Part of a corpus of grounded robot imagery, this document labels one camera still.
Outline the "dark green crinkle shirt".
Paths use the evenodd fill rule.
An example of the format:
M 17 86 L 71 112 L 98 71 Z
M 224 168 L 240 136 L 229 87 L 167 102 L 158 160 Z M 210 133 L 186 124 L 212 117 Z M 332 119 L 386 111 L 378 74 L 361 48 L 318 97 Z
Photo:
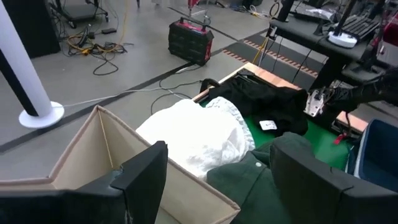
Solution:
M 313 155 L 309 140 L 286 132 L 248 151 L 239 162 L 207 172 L 206 182 L 240 207 L 231 224 L 292 224 L 272 175 L 271 152 L 277 146 Z

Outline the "white smooth garment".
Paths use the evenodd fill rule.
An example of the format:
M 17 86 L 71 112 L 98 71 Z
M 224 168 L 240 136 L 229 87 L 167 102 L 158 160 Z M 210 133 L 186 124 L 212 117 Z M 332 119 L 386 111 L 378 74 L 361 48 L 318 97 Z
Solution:
M 149 143 L 165 141 L 169 158 L 201 180 L 207 172 L 239 162 L 248 150 L 230 114 L 180 100 L 146 119 L 136 132 Z

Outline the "navy and white fabric bin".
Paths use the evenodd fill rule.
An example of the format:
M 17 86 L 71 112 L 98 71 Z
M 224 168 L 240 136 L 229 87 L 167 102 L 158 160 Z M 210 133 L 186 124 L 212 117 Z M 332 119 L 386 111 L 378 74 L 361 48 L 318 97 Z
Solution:
M 398 127 L 372 120 L 349 150 L 345 172 L 398 192 Z

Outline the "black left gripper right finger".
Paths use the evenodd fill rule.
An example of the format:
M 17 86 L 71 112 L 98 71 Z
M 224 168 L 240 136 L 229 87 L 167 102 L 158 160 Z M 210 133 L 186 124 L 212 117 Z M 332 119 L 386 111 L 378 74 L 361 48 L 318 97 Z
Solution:
M 272 176 L 296 224 L 398 224 L 398 193 L 319 161 L 286 139 L 270 145 Z

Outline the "red and black jobsite box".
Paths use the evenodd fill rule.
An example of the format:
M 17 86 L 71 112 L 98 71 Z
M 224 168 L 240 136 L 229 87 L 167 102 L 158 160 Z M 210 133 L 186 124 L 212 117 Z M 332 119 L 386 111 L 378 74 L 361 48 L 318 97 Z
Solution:
M 213 39 L 207 24 L 181 17 L 169 25 L 168 50 L 172 55 L 203 66 L 211 57 Z

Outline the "green table mat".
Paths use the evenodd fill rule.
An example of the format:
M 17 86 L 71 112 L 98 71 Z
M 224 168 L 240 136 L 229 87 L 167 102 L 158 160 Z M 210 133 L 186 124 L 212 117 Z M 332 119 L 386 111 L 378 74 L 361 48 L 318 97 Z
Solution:
M 262 131 L 261 128 L 254 124 L 251 118 L 246 117 L 244 120 L 252 134 L 256 147 L 274 139 L 273 134 Z M 308 119 L 308 131 L 304 138 L 312 144 L 313 153 L 318 160 L 339 170 L 345 169 L 348 158 L 348 144 L 346 142 L 335 144 L 336 134 L 323 129 Z

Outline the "white crinkled ruffled garment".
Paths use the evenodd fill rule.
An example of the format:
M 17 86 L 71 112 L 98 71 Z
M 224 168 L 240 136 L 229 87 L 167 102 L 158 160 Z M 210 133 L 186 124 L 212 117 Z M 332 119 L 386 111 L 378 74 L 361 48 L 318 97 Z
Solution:
M 248 151 L 252 151 L 256 148 L 254 138 L 248 128 L 247 123 L 245 122 L 238 108 L 232 102 L 230 102 L 226 98 L 223 98 L 222 96 L 218 96 L 212 99 L 209 103 L 207 103 L 205 107 L 216 108 L 233 116 L 234 119 L 239 123 L 241 129 L 243 130 L 246 149 Z

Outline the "tall black panel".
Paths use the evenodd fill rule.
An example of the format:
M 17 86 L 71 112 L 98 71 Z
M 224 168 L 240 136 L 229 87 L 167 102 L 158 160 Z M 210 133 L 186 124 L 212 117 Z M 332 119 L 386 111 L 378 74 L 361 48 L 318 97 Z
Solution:
M 1 0 L 30 58 L 60 51 L 49 0 Z

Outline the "black keyboard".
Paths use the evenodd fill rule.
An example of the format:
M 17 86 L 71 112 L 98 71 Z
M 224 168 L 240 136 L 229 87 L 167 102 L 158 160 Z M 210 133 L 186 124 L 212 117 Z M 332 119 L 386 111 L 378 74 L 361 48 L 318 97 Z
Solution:
M 347 18 L 340 32 L 354 37 L 359 42 L 371 39 L 379 26 L 380 22 L 376 19 L 365 16 L 351 16 Z

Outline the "black wheeled cart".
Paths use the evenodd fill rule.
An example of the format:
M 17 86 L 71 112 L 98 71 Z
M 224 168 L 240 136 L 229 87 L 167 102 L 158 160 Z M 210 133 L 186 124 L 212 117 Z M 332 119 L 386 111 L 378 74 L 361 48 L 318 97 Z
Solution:
M 106 10 L 100 6 L 101 0 L 84 0 L 85 4 L 67 5 L 67 0 L 50 0 L 50 8 L 62 16 L 67 24 L 76 29 L 77 22 L 96 19 L 103 16 L 106 22 L 109 22 L 109 15 Z

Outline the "black stand pole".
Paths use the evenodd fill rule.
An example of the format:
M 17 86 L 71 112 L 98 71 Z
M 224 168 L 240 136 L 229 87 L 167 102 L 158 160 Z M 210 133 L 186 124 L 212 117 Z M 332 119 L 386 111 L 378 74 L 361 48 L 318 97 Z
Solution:
M 290 13 L 290 10 L 291 10 L 294 2 L 295 2 L 295 0 L 280 0 L 281 9 L 277 16 L 278 21 L 281 21 L 281 22 L 288 21 L 288 15 Z
M 349 15 L 351 14 L 351 11 L 354 8 L 354 5 L 356 4 L 357 0 L 349 0 L 347 6 L 345 7 L 344 13 L 338 23 L 338 25 L 335 27 L 334 31 L 333 31 L 333 35 L 340 35 L 342 27 L 344 25 L 344 23 L 346 22 L 347 18 L 349 17 Z

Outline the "black desk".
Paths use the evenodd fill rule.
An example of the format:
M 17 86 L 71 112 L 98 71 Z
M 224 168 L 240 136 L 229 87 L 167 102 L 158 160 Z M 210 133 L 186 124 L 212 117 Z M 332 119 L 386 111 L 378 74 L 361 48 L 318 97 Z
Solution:
M 353 68 L 364 65 L 363 55 L 367 47 L 366 42 L 356 44 L 352 49 L 345 49 L 330 43 L 327 40 L 327 36 L 315 35 L 316 23 L 302 21 L 291 15 L 288 19 L 287 22 L 281 22 L 277 19 L 270 21 L 271 26 L 276 28 L 275 33 L 278 36 L 328 57 L 326 64 L 324 64 L 318 73 L 311 88 L 330 86 L 335 80 L 355 86 L 379 76 L 378 73 L 366 72 L 364 70 L 352 71 Z

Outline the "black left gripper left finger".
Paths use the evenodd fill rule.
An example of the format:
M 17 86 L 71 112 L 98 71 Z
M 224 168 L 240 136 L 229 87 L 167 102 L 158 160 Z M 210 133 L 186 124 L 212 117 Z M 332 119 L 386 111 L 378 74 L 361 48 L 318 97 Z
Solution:
M 0 191 L 0 224 L 154 224 L 167 160 L 160 141 L 76 190 Z

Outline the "black garment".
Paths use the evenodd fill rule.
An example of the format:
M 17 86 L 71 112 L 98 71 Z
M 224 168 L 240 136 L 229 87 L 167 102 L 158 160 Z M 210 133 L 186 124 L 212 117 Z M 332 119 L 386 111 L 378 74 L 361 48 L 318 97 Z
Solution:
M 308 94 L 305 90 L 275 87 L 237 75 L 209 89 L 209 99 L 219 96 L 235 105 L 241 115 L 252 119 L 257 127 L 261 126 L 261 121 L 274 122 L 276 128 L 269 132 L 275 136 L 285 132 L 303 136 L 308 131 L 304 113 Z

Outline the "white tower fan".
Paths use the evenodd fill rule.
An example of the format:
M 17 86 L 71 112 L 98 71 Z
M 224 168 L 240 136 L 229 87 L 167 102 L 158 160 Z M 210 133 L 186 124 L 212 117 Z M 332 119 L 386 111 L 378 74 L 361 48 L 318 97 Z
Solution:
M 59 122 L 65 109 L 50 98 L 23 46 L 6 8 L 0 0 L 0 72 L 21 103 L 19 122 L 26 128 L 42 129 Z

